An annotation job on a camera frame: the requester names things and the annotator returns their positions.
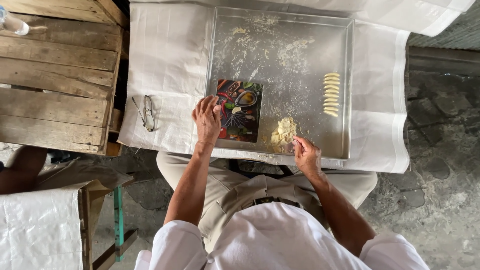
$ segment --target belt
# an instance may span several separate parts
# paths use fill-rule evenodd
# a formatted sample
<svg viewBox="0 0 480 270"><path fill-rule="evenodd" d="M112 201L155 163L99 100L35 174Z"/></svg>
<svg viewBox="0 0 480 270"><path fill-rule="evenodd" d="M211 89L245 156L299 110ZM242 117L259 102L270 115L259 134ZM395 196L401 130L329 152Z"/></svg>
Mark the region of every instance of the belt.
<svg viewBox="0 0 480 270"><path fill-rule="evenodd" d="M284 203L284 204L292 205L292 206L298 207L300 209L303 209L302 205L299 204L298 202L287 200L287 199L284 199L282 197L275 198L273 196L255 199L255 200L253 200L253 203L250 206L259 205L259 204L262 204L262 203L269 203L269 202L281 202L281 203Z"/></svg>

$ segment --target white shirt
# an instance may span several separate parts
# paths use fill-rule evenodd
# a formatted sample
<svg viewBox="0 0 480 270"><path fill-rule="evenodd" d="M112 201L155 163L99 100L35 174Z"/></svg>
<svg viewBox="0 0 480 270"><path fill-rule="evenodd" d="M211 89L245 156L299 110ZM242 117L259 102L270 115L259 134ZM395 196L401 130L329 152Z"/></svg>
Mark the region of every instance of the white shirt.
<svg viewBox="0 0 480 270"><path fill-rule="evenodd" d="M135 270L427 270L399 234L378 235L352 255L307 211L272 202L233 215L206 254L200 230L185 221L165 224L152 252L139 253Z"/></svg>

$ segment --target sleeve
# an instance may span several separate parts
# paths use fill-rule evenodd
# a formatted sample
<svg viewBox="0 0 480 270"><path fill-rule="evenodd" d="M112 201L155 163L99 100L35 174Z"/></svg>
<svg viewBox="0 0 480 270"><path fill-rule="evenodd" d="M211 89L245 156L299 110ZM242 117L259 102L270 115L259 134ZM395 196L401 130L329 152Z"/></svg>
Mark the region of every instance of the sleeve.
<svg viewBox="0 0 480 270"><path fill-rule="evenodd" d="M384 233L365 243L360 259L372 270L428 270L415 248L403 236Z"/></svg>
<svg viewBox="0 0 480 270"><path fill-rule="evenodd" d="M170 221L156 233L149 270L199 270L206 262L197 226Z"/></svg>

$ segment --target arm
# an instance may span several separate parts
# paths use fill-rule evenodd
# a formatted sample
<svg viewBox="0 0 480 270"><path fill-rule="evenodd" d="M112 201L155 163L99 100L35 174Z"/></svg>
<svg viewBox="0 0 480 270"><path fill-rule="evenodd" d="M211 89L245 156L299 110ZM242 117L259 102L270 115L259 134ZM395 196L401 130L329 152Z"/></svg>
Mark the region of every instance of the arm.
<svg viewBox="0 0 480 270"><path fill-rule="evenodd" d="M45 164L47 149L22 146L10 157L0 172L0 195L26 192L34 188L35 179Z"/></svg>
<svg viewBox="0 0 480 270"><path fill-rule="evenodd" d="M321 150L307 139L294 138L295 162L315 189L335 238L358 257L365 243L375 237L375 231L328 181L320 165Z"/></svg>
<svg viewBox="0 0 480 270"><path fill-rule="evenodd" d="M200 222L210 155L220 134L220 106L215 106L217 101L218 97L205 97L192 111L192 118L197 124L198 142L192 159L173 192L164 224L179 220L198 226Z"/></svg>

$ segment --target beige pants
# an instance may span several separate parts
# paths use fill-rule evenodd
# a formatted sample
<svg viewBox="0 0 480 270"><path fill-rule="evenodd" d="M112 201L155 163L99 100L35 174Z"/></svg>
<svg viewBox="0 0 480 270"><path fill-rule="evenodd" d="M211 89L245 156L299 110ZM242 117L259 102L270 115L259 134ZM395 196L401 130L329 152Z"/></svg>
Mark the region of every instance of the beige pants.
<svg viewBox="0 0 480 270"><path fill-rule="evenodd" d="M158 153L158 168L173 190L177 187L190 157L162 151ZM355 208L362 204L377 184L375 172L331 170L325 173L328 180ZM327 226L318 196L303 174L278 180L264 175L249 179L226 168L210 165L204 209L198 225L207 252L213 250L216 240L234 213L250 206L254 199L266 196L298 202L323 226Z"/></svg>

